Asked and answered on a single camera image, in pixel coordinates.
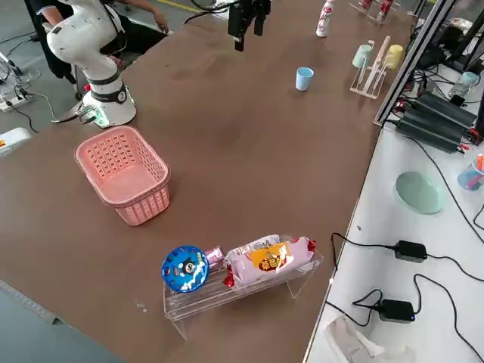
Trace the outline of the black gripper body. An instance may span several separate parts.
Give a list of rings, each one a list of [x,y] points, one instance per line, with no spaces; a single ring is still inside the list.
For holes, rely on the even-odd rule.
[[[229,5],[228,9],[229,26],[249,26],[253,21],[257,24],[264,24],[266,17],[271,13],[271,1],[235,1]]]

